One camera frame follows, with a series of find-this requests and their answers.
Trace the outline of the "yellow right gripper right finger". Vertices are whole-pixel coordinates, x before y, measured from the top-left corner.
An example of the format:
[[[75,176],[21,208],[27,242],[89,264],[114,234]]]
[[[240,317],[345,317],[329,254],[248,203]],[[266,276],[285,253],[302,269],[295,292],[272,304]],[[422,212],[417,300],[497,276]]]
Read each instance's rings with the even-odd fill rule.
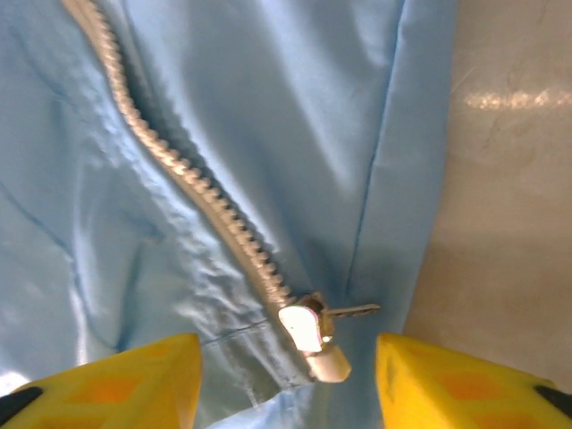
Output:
[[[407,336],[376,340],[387,428],[569,428],[571,396],[554,382]]]

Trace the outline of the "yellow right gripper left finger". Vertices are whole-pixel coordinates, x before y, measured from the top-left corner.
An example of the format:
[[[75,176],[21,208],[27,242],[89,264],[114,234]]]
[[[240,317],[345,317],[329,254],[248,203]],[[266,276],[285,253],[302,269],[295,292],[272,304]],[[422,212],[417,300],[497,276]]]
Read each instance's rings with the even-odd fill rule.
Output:
[[[191,428],[202,379],[183,333],[27,383],[1,398],[3,428]]]

